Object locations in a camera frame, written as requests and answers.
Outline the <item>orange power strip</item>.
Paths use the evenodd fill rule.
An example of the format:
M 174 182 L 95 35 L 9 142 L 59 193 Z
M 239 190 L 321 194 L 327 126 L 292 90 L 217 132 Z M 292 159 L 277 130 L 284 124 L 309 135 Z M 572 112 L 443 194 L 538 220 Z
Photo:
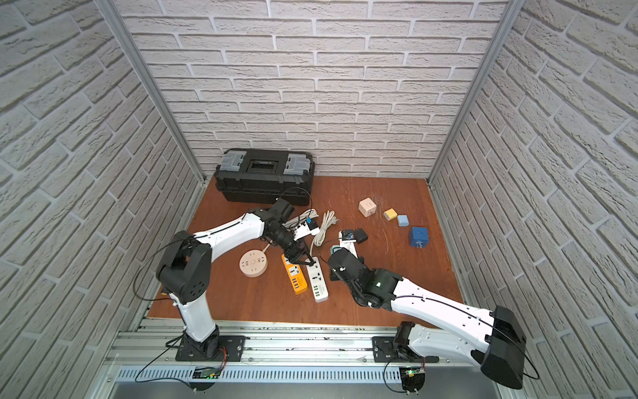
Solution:
M 302 294 L 306 292 L 307 281 L 302 273 L 301 267 L 298 264 L 291 264 L 284 255 L 282 255 L 282 262 L 286 268 L 294 293 Z

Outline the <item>white power strip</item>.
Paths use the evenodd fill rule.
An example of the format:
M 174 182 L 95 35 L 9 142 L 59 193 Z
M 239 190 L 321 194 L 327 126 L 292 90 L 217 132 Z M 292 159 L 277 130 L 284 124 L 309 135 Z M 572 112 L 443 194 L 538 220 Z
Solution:
M 313 265 L 307 266 L 308 277 L 312 286 L 312 293 L 316 303 L 325 302 L 328 299 L 328 290 L 322 268 L 315 259 Z

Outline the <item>black plug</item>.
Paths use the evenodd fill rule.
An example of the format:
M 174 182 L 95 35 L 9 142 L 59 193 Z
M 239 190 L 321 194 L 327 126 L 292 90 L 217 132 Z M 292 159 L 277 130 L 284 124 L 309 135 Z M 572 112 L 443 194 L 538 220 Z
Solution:
M 353 231 L 353 237 L 357 244 L 364 243 L 368 240 L 368 234 L 364 231 L 364 229 L 355 229 Z

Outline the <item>round pink power socket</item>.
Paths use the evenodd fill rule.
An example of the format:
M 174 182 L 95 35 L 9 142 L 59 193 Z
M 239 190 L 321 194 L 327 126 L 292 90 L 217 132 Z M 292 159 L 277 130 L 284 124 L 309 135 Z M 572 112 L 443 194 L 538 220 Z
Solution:
M 246 252 L 239 261 L 240 271 L 248 278 L 257 278 L 267 270 L 267 256 L 262 250 Z

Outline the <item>yellow charger plug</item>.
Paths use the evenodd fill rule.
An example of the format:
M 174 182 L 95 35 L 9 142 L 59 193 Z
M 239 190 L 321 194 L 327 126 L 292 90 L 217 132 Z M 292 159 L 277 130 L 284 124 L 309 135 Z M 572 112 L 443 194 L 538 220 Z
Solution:
M 398 214 L 394 209 L 388 209 L 383 213 L 383 216 L 388 220 L 394 220 L 397 218 Z

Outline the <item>light blue charger plug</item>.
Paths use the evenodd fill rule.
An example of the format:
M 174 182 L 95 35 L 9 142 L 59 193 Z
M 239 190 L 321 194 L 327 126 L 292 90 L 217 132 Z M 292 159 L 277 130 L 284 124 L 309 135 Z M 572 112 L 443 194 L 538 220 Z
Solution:
M 400 226 L 400 227 L 407 227 L 407 226 L 410 225 L 410 222 L 409 222 L 409 219 L 408 219 L 407 215 L 399 214 L 396 217 L 396 220 L 397 220 L 398 226 Z

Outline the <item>dark blue adapter plug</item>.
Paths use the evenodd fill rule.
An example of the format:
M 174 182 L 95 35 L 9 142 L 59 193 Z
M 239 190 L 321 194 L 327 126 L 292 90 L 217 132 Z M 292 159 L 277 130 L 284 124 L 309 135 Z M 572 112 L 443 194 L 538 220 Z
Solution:
M 423 249 L 430 242 L 429 231 L 425 227 L 412 227 L 409 234 L 410 246 Z

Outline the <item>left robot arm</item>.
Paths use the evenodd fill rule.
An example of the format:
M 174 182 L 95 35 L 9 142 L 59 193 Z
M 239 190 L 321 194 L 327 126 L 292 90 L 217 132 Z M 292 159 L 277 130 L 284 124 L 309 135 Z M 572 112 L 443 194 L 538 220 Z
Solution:
M 291 264 L 311 258 L 304 239 L 285 226 L 292 211 L 292 205 L 280 198 L 269 208 L 251 210 L 219 227 L 175 234 L 156 268 L 156 279 L 177 305 L 191 342 L 209 344 L 219 336 L 206 300 L 211 265 L 217 258 L 254 239 L 281 248 Z

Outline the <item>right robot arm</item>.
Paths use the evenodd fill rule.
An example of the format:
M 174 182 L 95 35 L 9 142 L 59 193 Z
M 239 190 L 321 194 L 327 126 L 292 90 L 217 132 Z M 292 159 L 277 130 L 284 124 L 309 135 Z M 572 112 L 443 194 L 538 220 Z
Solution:
M 405 314 L 455 334 L 460 342 L 449 350 L 430 345 L 416 326 L 407 347 L 420 357 L 458 354 L 492 381 L 515 390 L 523 388 L 527 338 L 513 311 L 475 308 L 423 289 L 387 269 L 369 269 L 346 249 L 329 257 L 329 269 L 349 288 L 355 302 L 371 309 Z

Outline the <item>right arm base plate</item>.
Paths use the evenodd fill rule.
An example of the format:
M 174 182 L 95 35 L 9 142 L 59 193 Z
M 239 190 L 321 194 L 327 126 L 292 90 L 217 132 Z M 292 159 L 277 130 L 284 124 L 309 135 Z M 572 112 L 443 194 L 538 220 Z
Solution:
M 378 363 L 387 362 L 419 362 L 419 363 L 438 363 L 440 358 L 437 356 L 422 357 L 416 354 L 405 345 L 395 343 L 393 337 L 373 337 L 372 352 L 374 361 Z

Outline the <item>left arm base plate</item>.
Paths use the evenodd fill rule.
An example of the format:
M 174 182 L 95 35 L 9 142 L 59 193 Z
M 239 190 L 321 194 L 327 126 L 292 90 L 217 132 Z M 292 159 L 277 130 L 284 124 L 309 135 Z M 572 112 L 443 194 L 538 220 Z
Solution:
M 245 336 L 214 336 L 204 342 L 196 342 L 185 334 L 179 343 L 175 360 L 177 362 L 240 362 Z

